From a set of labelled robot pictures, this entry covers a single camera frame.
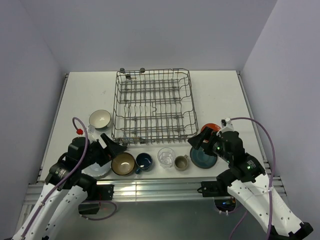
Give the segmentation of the brown ribbed bowl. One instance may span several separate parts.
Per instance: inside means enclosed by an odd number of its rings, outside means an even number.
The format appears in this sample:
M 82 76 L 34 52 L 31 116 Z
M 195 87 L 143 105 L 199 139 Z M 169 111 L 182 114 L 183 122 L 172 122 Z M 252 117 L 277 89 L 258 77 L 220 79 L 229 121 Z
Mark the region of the brown ribbed bowl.
M 112 160 L 111 169 L 118 176 L 129 176 L 136 169 L 135 158 L 128 152 L 121 153 Z

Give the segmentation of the dark blue ribbed mug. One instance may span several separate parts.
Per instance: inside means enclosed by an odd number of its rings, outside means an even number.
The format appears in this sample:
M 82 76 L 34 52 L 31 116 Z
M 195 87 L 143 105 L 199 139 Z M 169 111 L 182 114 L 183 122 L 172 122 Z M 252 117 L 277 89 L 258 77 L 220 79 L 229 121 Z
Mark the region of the dark blue ribbed mug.
M 138 175 L 143 171 L 149 171 L 153 164 L 153 159 L 148 153 L 140 153 L 135 159 L 136 170 L 135 173 Z

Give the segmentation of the small beige mug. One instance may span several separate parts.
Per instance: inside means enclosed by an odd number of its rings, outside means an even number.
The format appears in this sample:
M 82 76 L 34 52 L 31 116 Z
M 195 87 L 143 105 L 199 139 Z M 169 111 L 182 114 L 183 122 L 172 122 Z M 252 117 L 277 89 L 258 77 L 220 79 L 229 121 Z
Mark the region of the small beige mug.
M 189 160 L 187 155 L 177 156 L 174 160 L 174 167 L 177 171 L 183 172 L 189 167 Z

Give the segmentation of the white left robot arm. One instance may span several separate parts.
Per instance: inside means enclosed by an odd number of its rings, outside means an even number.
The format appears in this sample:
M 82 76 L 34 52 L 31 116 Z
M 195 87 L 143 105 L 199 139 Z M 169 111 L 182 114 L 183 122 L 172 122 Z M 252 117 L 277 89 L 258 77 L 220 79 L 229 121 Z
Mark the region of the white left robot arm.
M 76 137 L 54 164 L 45 179 L 42 192 L 14 240 L 52 240 L 58 228 L 82 203 L 103 203 L 112 200 L 114 185 L 102 186 L 82 171 L 93 165 L 100 167 L 110 163 L 127 147 L 101 134 L 106 144 L 87 137 Z

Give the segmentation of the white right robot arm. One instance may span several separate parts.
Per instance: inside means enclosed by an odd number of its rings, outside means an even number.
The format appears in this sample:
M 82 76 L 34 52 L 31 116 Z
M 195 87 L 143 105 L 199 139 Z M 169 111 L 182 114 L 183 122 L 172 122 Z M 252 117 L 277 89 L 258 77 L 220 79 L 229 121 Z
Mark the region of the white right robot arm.
M 265 168 L 246 152 L 237 131 L 205 127 L 188 143 L 227 162 L 228 169 L 216 177 L 212 190 L 236 198 L 262 226 L 267 239 L 303 240 L 313 232 L 310 223 L 300 220 L 269 185 Z

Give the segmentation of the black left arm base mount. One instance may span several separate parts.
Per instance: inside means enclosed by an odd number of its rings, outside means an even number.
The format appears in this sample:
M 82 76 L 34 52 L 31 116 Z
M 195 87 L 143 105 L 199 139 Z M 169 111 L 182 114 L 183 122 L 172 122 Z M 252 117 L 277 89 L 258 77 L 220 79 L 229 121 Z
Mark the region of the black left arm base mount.
M 113 206 L 113 211 L 110 215 L 114 215 L 118 210 L 117 205 L 112 202 L 114 195 L 114 185 L 99 184 L 92 190 L 88 197 L 79 205 L 78 212 L 80 215 L 96 215 L 100 210 L 107 210 L 103 205 Z

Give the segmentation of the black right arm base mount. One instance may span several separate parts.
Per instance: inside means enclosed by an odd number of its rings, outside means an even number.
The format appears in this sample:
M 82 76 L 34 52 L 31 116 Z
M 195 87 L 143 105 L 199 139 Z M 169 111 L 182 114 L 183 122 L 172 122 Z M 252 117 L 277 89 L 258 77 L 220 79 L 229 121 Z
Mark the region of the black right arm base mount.
M 218 211 L 229 213 L 237 208 L 236 199 L 232 197 L 227 188 L 219 181 L 202 181 L 197 189 L 203 198 L 213 198 L 214 206 Z

